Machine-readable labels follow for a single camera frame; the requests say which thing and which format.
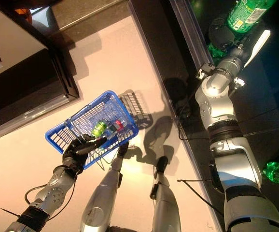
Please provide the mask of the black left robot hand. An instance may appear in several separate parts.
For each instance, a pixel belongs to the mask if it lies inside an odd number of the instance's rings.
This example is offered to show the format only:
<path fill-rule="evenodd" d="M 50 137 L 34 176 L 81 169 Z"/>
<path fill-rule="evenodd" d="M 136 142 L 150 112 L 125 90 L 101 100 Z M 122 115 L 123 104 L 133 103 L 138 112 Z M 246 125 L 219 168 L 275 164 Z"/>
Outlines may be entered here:
<path fill-rule="evenodd" d="M 84 134 L 82 140 L 74 139 L 63 153 L 63 165 L 67 165 L 67 162 L 71 160 L 75 162 L 75 169 L 83 171 L 89 153 L 101 147 L 106 142 L 106 137 L 97 139 L 88 134 Z"/>

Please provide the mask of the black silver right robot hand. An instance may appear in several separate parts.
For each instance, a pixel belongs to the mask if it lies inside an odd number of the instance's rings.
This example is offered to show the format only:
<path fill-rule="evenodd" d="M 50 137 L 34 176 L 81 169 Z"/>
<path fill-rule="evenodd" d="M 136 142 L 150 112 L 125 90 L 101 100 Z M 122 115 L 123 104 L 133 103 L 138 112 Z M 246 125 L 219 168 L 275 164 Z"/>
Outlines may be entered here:
<path fill-rule="evenodd" d="M 215 18 L 208 30 L 208 50 L 215 64 L 223 58 L 238 57 L 245 68 L 270 37 L 270 30 L 265 28 L 265 22 L 260 19 L 247 32 L 238 33 L 229 28 L 224 15 Z"/>

